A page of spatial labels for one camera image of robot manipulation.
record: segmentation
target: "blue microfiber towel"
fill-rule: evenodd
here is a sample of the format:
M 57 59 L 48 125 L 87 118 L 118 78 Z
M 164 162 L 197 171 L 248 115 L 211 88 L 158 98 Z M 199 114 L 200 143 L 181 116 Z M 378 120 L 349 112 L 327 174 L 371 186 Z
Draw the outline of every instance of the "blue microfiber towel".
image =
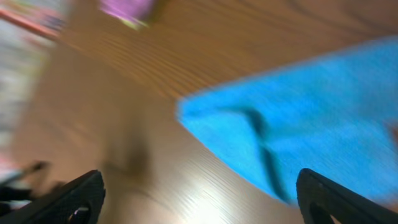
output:
M 180 122 L 247 181 L 286 203 L 310 168 L 378 202 L 398 193 L 398 37 L 198 93 Z

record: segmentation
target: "wood grain surface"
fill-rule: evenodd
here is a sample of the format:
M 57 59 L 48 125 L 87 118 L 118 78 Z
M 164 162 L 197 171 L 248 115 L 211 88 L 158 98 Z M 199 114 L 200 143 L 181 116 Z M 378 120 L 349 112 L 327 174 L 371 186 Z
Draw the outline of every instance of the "wood grain surface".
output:
M 169 0 L 139 32 L 78 1 L 14 139 L 50 179 L 101 169 L 101 223 L 302 223 L 175 119 L 175 100 L 398 31 L 393 0 Z

